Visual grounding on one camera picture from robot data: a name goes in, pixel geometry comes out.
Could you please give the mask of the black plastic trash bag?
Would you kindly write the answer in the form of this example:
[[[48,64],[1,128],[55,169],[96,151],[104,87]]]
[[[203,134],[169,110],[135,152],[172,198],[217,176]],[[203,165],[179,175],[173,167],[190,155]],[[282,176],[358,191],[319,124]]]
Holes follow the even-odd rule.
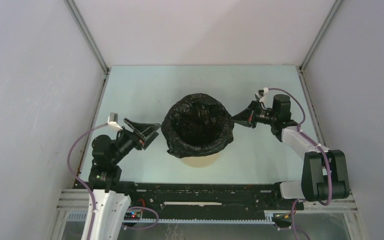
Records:
[[[220,101],[206,93],[193,93],[168,110],[161,132],[167,153],[182,159],[221,152],[234,141],[234,127],[232,115]]]

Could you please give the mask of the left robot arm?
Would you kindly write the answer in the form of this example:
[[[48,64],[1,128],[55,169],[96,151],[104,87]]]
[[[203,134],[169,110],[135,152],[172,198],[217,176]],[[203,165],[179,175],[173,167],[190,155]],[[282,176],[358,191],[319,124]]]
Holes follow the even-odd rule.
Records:
[[[132,150],[146,150],[159,135],[159,123],[139,123],[124,118],[126,129],[118,124],[117,113],[111,113],[104,127],[116,132],[115,139],[102,134],[92,141],[92,166],[88,182],[89,193],[84,240],[115,240],[122,228],[125,214],[136,206],[138,194],[130,189],[116,191],[122,170],[119,162]]]

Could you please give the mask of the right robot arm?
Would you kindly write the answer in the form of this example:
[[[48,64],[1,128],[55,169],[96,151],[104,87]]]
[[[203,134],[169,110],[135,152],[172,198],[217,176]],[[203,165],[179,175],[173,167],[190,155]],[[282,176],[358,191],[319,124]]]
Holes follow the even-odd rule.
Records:
[[[268,108],[265,96],[266,90],[260,90],[256,99],[232,120],[252,129],[257,124],[269,125],[271,133],[303,160],[301,179],[281,182],[279,190],[270,196],[271,204],[284,209],[291,199],[328,205],[333,200],[348,198],[351,190],[344,152],[315,142],[302,130],[301,124],[292,119],[293,97],[289,94],[276,94]]]

